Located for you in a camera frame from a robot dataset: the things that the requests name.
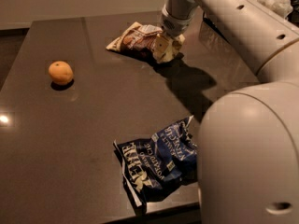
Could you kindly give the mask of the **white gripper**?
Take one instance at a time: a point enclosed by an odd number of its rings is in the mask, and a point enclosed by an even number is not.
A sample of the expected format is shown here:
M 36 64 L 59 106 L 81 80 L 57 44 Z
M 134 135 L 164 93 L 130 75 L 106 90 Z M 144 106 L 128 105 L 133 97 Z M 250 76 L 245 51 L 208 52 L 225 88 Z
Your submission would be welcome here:
M 189 27 L 192 13 L 181 7 L 165 5 L 162 9 L 161 27 L 172 37 L 182 35 Z M 156 60 L 169 60 L 171 57 L 171 39 L 165 34 L 157 34 L 153 57 Z

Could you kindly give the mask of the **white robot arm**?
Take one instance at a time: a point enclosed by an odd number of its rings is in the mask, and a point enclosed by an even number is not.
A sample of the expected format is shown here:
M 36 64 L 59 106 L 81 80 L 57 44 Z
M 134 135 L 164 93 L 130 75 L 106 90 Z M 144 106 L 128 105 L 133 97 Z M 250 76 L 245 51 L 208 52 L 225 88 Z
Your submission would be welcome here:
M 202 224 L 299 224 L 299 31 L 255 0 L 168 0 L 164 30 L 184 33 L 197 8 L 259 80 L 201 121 Z

